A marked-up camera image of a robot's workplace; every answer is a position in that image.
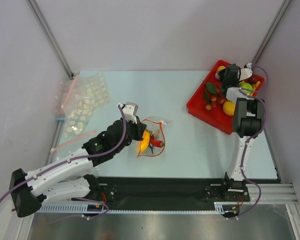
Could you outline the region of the purple onion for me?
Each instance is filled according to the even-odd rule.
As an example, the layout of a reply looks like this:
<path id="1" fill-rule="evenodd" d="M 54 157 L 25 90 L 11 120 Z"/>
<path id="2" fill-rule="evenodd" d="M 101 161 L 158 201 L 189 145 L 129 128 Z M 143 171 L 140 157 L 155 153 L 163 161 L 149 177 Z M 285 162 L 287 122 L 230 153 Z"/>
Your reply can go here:
<path id="1" fill-rule="evenodd" d="M 217 71 L 217 72 L 215 73 L 215 78 L 216 78 L 218 81 L 221 80 L 220 72 Z"/>

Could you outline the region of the clear zip bag orange zipper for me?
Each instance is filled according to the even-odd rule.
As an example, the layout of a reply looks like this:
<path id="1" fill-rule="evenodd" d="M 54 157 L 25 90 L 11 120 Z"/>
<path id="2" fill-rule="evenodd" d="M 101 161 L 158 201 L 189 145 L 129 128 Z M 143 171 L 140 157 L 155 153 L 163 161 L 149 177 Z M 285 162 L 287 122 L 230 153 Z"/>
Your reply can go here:
<path id="1" fill-rule="evenodd" d="M 167 145 L 165 130 L 172 124 L 170 119 L 159 116 L 149 116 L 142 124 L 146 125 L 143 132 L 143 140 L 135 144 L 137 157 L 155 158 L 160 156 Z"/>

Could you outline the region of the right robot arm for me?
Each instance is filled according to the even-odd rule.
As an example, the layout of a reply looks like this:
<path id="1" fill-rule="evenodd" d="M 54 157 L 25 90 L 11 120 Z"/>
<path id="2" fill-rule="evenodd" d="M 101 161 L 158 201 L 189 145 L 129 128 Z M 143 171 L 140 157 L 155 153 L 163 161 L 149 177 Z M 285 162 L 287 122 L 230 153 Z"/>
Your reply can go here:
<path id="1" fill-rule="evenodd" d="M 229 102 L 235 104 L 232 129 L 236 134 L 230 167 L 225 172 L 220 187 L 220 198 L 227 202 L 249 197 L 246 184 L 252 184 L 246 176 L 252 144 L 264 130 L 266 121 L 265 102 L 254 97 L 254 89 L 243 87 L 243 82 L 253 75 L 252 63 L 244 67 L 229 64 L 217 71 L 221 82 L 220 91 Z"/>

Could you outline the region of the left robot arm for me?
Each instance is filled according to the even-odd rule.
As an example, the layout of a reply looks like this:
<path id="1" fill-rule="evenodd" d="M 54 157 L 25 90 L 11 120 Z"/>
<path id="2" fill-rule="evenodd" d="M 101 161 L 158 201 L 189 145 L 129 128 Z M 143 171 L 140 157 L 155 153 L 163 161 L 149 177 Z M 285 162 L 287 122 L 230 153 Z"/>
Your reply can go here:
<path id="1" fill-rule="evenodd" d="M 85 174 L 74 181 L 66 178 L 113 159 L 132 141 L 142 141 L 146 128 L 139 118 L 121 118 L 61 160 L 28 172 L 21 168 L 13 171 L 9 191 L 16 215 L 30 216 L 53 200 L 97 199 L 100 185 L 94 175 Z"/>

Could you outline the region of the orange yellow mango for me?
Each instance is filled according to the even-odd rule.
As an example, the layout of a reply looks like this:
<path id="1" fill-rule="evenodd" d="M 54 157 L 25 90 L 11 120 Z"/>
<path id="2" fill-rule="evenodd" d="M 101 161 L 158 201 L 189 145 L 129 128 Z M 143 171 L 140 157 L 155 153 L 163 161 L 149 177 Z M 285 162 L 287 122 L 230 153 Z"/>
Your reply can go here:
<path id="1" fill-rule="evenodd" d="M 150 133 L 145 130 L 142 135 L 142 140 L 137 145 L 137 151 L 139 153 L 143 153 L 148 148 L 149 143 L 150 143 Z"/>

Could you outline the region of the red chili pepper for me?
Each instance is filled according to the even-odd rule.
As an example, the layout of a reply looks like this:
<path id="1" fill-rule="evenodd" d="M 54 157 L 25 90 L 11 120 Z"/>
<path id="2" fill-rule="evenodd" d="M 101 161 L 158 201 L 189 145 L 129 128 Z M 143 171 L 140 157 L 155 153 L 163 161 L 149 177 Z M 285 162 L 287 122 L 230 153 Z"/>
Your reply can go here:
<path id="1" fill-rule="evenodd" d="M 165 146 L 162 140 L 157 140 L 154 136 L 150 137 L 149 143 L 156 148 L 163 148 Z"/>

